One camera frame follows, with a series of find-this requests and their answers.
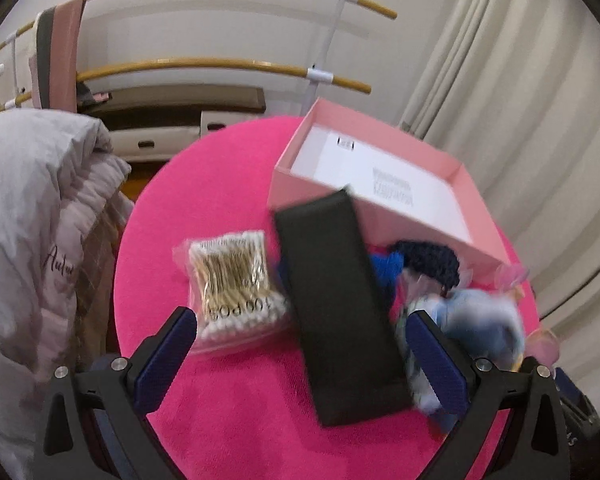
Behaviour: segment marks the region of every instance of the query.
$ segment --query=wooden floor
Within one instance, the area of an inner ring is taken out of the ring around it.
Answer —
[[[131,174],[129,174],[126,182],[122,185],[122,192],[134,202],[140,196],[149,181],[163,167],[166,162],[132,162]]]

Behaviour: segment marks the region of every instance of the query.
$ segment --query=beige curtain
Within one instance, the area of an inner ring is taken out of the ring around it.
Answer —
[[[600,25],[581,0],[459,0],[402,127],[460,158],[600,410]]]

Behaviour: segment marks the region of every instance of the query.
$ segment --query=round pink table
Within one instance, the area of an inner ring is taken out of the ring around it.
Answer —
[[[277,261],[266,208],[269,181],[300,121],[278,117],[210,134],[165,165],[142,192],[122,238],[114,283],[123,355],[187,303],[188,280],[172,257],[185,238],[264,229],[269,261]],[[520,310],[530,332],[538,314],[528,285],[525,291]],[[486,468],[502,415],[469,478],[480,478]],[[188,357],[149,419],[189,479],[412,480],[442,442],[414,410],[321,428],[290,333],[228,356]]]

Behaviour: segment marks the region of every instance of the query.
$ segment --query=white duvet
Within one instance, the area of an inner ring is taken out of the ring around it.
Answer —
[[[75,359],[83,243],[106,208],[130,211],[129,171],[99,120],[0,113],[0,462],[13,480],[30,478],[46,384]]]

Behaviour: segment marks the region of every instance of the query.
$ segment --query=white drawer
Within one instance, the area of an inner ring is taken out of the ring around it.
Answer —
[[[221,130],[224,126],[243,123],[262,118],[258,114],[243,114],[240,112],[202,112],[200,118],[200,137],[211,134],[216,130]]]
[[[111,132],[113,153],[129,162],[169,160],[199,138],[198,126],[136,128]]]

